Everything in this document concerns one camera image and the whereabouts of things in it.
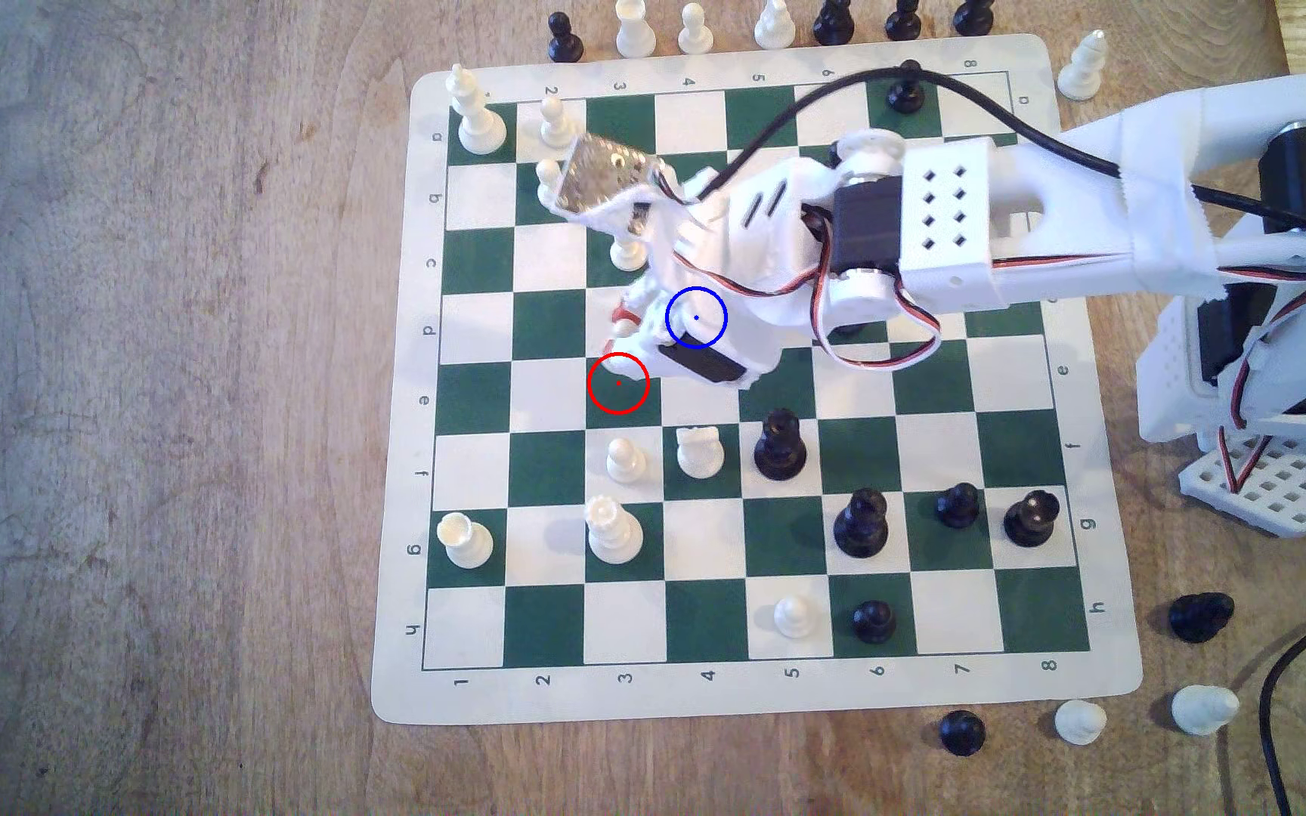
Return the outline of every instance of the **chessboard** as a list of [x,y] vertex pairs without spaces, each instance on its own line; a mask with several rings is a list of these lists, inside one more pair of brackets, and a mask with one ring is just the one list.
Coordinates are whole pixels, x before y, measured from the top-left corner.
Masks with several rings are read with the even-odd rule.
[[[673,166],[722,167],[781,108],[850,71],[906,59],[948,73],[1059,132],[1053,73],[1032,35],[795,47],[589,64],[479,68],[508,138],[458,144],[445,73],[410,97],[387,505],[372,706],[389,722],[453,725],[878,709],[1124,695],[1140,683],[1122,524],[1084,300],[940,315],[934,358],[891,375],[838,367],[810,337],[747,390],[632,381],[594,363],[637,273],[607,235],[537,200],[538,103],[558,94],[579,128]],[[887,87],[850,87],[801,112],[746,170],[825,161],[845,132],[896,131],[913,148],[1015,136],[934,86],[914,115]],[[1025,214],[1011,230],[1029,226]],[[838,339],[888,358],[923,339],[909,321]],[[641,401],[637,410],[628,413]],[[760,420],[793,410],[802,473],[752,467]],[[680,471],[675,430],[714,426],[722,471]],[[607,475],[607,443],[635,441],[649,474]],[[980,488],[964,530],[934,517],[956,482]],[[888,500],[889,542],[846,556],[832,522],[849,494]],[[1057,533],[1012,544],[1007,507],[1042,488]],[[586,546],[584,505],[619,500],[644,544],[623,565]],[[491,559],[453,565],[434,534],[460,510],[492,533]],[[780,598],[821,619],[789,640]],[[879,645],[853,636],[866,599],[896,612]]]

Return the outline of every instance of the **blue circle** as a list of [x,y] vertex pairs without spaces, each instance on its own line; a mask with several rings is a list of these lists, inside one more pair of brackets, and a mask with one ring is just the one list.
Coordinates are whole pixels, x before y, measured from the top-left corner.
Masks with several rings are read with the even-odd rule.
[[[669,313],[674,311],[674,303],[679,299],[680,295],[683,295],[683,291],[693,291],[693,290],[708,291],[710,295],[714,296],[714,300],[718,300],[718,308],[724,311],[724,325],[718,329],[718,334],[716,334],[714,338],[710,339],[708,343],[683,343],[682,339],[679,339],[678,336],[674,334],[674,325],[671,324],[671,321],[669,321]],[[667,334],[674,339],[674,343],[682,345],[683,349],[708,349],[710,345],[718,343],[718,339],[724,336],[726,330],[729,330],[729,306],[725,306],[724,299],[720,298],[713,289],[708,289],[707,286],[688,286],[684,289],[679,289],[678,291],[674,292],[674,296],[667,299],[667,308],[663,309],[663,325],[667,328]]]

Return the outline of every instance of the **white pawn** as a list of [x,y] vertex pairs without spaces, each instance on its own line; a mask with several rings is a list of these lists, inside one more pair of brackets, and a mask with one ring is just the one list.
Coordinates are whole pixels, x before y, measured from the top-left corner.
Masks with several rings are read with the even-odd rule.
[[1187,685],[1173,695],[1173,722],[1192,736],[1208,736],[1238,715],[1238,695],[1221,685]]
[[1106,64],[1106,33],[1097,29],[1081,38],[1071,52],[1071,64],[1057,74],[1057,89],[1072,102],[1085,102],[1101,87],[1101,68]]
[[436,539],[447,547],[447,557],[462,569],[475,569],[492,557],[492,533],[462,512],[448,512],[436,522]]
[[550,148],[568,146],[577,136],[577,131],[572,127],[562,101],[555,95],[545,95],[541,110],[543,111],[543,127],[541,128],[543,144]]
[[643,525],[606,495],[588,500],[588,546],[607,564],[627,564],[643,548]]
[[649,458],[639,445],[620,436],[607,443],[607,474],[620,486],[629,486],[643,478],[649,469]]
[[451,67],[447,77],[447,93],[451,94],[451,108],[462,115],[462,125],[457,128],[457,138],[462,146],[478,155],[495,151],[507,140],[507,121],[486,108],[482,89],[471,71],[457,64]]
[[678,466],[695,479],[708,479],[724,466],[724,443],[718,441],[718,428],[678,428]]
[[1091,745],[1106,727],[1106,712],[1096,702],[1067,700],[1057,709],[1057,732],[1071,745]]
[[639,60],[653,54],[657,37],[646,21],[646,4],[643,0],[618,0],[618,54],[628,60]]
[[767,0],[759,22],[752,25],[752,40],[768,51],[789,47],[794,42],[794,18],[785,0]]
[[704,8],[697,3],[683,7],[683,30],[678,31],[678,47],[683,54],[708,54],[714,46],[714,31],[704,25]]

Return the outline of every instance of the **black chess piece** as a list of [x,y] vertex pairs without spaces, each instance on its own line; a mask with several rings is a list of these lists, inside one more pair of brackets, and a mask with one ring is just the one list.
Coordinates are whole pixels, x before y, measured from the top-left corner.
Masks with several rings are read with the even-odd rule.
[[855,35],[855,17],[849,13],[849,0],[824,0],[814,17],[814,39],[820,46],[844,46]]
[[[918,71],[919,63],[905,60],[900,67]],[[897,80],[896,84],[889,85],[889,94],[885,95],[885,102],[896,108],[897,114],[914,114],[919,107],[925,106],[925,86],[919,84],[919,80]]]
[[970,756],[986,744],[986,723],[973,712],[956,709],[940,717],[940,745],[956,756]]
[[1006,535],[1023,547],[1045,544],[1057,529],[1062,501],[1046,491],[1030,491],[1006,510]]
[[859,488],[849,496],[849,504],[835,517],[835,543],[850,557],[870,557],[885,548],[889,522],[885,521],[884,494],[875,488]]
[[995,14],[991,12],[994,0],[965,0],[951,17],[951,26],[961,37],[985,37],[991,33]]
[[895,40],[919,38],[919,0],[900,0],[885,17],[885,37]]
[[974,525],[980,514],[981,497],[970,482],[961,482],[934,499],[934,517],[947,527],[964,530]]
[[547,44],[547,56],[554,63],[576,63],[582,59],[582,38],[572,31],[572,21],[563,12],[547,17],[547,27],[554,33],[554,40]]
[[784,482],[804,469],[808,450],[799,437],[799,418],[780,407],[763,419],[763,433],[752,447],[752,462],[759,473]]
[[1173,635],[1187,642],[1207,642],[1222,632],[1237,606],[1226,593],[1203,593],[1177,598],[1168,610]]
[[871,645],[884,642],[896,633],[896,612],[885,602],[859,603],[849,621],[855,628],[855,637]]

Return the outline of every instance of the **red circle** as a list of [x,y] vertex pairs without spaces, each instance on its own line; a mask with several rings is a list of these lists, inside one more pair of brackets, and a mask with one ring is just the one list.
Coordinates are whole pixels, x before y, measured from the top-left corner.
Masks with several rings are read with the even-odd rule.
[[[628,407],[627,411],[610,411],[602,402],[598,402],[598,397],[592,393],[592,373],[596,372],[598,369],[598,366],[601,366],[603,360],[607,360],[607,358],[627,358],[637,363],[639,367],[643,368],[643,398],[639,400],[639,403],[635,405],[633,407]],[[606,414],[631,414],[637,411],[639,409],[643,407],[643,403],[646,402],[646,400],[649,398],[649,390],[652,389],[653,389],[653,380],[649,376],[649,368],[644,366],[643,360],[639,360],[627,351],[607,351],[607,354],[605,354],[602,358],[598,358],[598,362],[593,363],[592,367],[588,369],[588,398],[590,398],[592,403],[596,405],[598,409],[602,409],[602,411]]]

